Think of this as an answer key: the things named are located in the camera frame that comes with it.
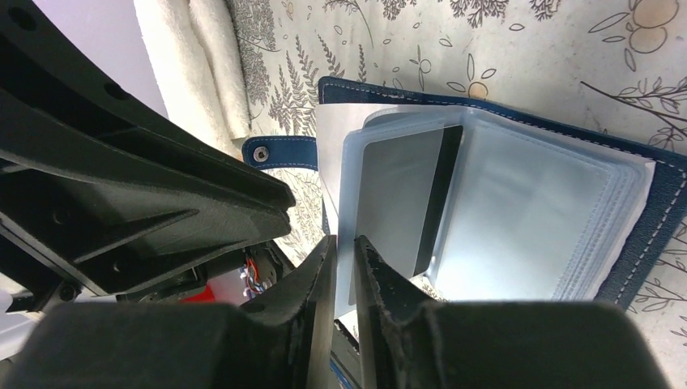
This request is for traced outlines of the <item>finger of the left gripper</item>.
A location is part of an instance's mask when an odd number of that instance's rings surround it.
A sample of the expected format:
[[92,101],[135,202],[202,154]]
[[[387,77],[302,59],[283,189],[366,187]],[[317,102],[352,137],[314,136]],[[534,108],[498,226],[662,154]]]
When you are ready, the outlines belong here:
[[215,151],[124,90],[31,1],[1,3],[1,87],[87,135],[197,177]]
[[211,177],[180,172],[93,138],[1,94],[1,223],[57,215],[124,223],[188,219],[135,243],[161,254],[217,244],[255,246],[286,235],[295,200],[282,182],[228,156]]

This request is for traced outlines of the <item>black credit card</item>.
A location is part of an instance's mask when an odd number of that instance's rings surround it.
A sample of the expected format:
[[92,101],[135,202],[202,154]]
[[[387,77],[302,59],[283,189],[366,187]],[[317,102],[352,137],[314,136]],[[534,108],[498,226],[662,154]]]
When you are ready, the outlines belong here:
[[353,237],[410,279],[426,271],[463,139],[460,125],[377,140],[362,153]]

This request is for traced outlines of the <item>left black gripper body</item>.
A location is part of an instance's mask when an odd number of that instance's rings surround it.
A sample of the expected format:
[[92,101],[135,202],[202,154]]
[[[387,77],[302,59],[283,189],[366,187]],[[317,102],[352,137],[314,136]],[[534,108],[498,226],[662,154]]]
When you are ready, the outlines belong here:
[[188,219],[160,214],[106,225],[87,218],[1,223],[1,273],[22,286],[7,313],[46,313],[81,294],[119,301],[175,301],[201,293],[207,282],[244,268],[259,284],[275,283],[294,266],[274,242],[217,244],[161,254],[135,243]]

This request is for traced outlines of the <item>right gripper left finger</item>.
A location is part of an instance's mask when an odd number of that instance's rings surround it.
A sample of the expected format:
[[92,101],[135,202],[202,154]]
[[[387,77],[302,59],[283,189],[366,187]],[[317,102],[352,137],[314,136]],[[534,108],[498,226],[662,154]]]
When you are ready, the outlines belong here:
[[324,388],[336,239],[240,305],[68,303],[28,337],[5,388]]

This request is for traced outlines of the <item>blue leather card holder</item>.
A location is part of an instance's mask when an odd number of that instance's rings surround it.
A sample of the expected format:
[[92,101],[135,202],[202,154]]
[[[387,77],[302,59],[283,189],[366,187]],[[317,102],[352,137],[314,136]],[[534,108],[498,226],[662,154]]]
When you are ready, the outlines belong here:
[[256,169],[319,174],[338,237],[335,316],[355,309],[353,237],[364,147],[460,125],[426,276],[449,301],[627,307],[686,215],[686,158],[483,100],[322,78],[315,136],[248,140]]

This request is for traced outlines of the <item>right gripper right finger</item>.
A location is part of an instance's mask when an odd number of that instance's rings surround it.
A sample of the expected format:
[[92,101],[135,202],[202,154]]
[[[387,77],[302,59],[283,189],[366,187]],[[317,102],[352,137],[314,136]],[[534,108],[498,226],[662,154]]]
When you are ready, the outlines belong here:
[[354,243],[366,388],[665,388],[640,332],[594,302],[437,301]]

